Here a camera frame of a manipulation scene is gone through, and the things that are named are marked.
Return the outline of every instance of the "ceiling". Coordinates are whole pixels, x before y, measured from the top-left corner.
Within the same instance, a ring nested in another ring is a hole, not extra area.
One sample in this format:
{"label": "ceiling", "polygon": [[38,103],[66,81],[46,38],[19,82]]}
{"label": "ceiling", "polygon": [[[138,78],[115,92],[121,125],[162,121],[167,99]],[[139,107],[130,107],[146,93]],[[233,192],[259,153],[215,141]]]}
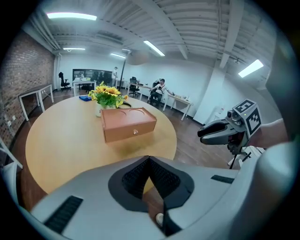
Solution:
{"label": "ceiling", "polygon": [[[48,19],[50,12],[96,15],[97,20]],[[129,48],[156,55],[143,43],[148,40],[166,57],[219,59],[231,75],[259,59],[264,67],[245,77],[256,88],[264,87],[277,32],[266,14],[240,0],[52,0],[30,22],[43,29],[56,51],[84,47],[108,54]]]}

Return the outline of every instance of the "blue cloth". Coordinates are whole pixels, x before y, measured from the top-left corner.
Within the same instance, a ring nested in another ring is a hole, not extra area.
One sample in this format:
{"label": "blue cloth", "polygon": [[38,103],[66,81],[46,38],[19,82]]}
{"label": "blue cloth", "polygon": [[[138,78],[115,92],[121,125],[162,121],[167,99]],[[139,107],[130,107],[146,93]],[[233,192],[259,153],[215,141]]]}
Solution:
{"label": "blue cloth", "polygon": [[88,96],[79,96],[79,98],[85,102],[88,102],[88,101],[91,101],[91,97],[88,97]]}

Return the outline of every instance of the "wooden floor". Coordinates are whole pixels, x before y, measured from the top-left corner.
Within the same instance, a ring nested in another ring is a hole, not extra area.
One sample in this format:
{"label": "wooden floor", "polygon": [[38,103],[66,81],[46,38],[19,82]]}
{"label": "wooden floor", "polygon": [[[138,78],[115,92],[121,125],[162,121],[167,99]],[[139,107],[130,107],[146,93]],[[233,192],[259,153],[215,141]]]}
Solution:
{"label": "wooden floor", "polygon": [[[54,102],[57,103],[73,97],[73,91],[55,91],[53,95]],[[143,96],[142,101],[146,102],[147,98]],[[51,99],[47,97],[44,100],[45,109],[49,108],[51,105]],[[30,114],[29,121],[22,126],[12,148],[12,153],[23,164],[23,170],[18,174],[17,188],[19,203],[28,211],[30,211],[34,205],[46,195],[31,176],[25,158],[27,135],[32,124],[41,113],[42,111],[40,107],[38,107]],[[233,156],[227,150],[226,145],[213,146],[200,143],[199,137],[197,136],[197,131],[201,127],[200,124],[194,122],[190,117],[185,117],[185,119],[181,121],[183,113],[168,107],[163,113],[169,118],[176,131],[177,150],[174,159],[175,161],[206,167],[228,168],[227,163]],[[149,214],[152,219],[155,218],[157,213],[162,212],[162,199],[156,189],[147,192],[144,195],[143,200],[147,202],[149,206]]]}

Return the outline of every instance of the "flower pot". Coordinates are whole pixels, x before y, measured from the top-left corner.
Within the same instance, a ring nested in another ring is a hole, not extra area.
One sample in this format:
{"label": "flower pot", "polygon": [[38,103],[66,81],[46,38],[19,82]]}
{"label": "flower pot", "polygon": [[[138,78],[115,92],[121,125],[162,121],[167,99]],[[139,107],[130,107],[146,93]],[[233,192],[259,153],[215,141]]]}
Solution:
{"label": "flower pot", "polygon": [[95,106],[95,115],[96,115],[97,117],[101,117],[101,110],[102,110],[102,109],[115,109],[115,108],[116,108],[115,105],[103,107],[101,104],[99,104],[99,103],[96,102],[96,106]]}

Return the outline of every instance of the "cardboard box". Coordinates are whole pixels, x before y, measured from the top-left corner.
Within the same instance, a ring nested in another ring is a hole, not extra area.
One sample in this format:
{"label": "cardboard box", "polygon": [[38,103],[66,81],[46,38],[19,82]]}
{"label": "cardboard box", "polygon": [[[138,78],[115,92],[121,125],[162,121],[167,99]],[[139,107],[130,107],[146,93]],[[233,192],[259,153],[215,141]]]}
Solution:
{"label": "cardboard box", "polygon": [[102,110],[101,119],[106,143],[151,132],[157,122],[145,108]]}

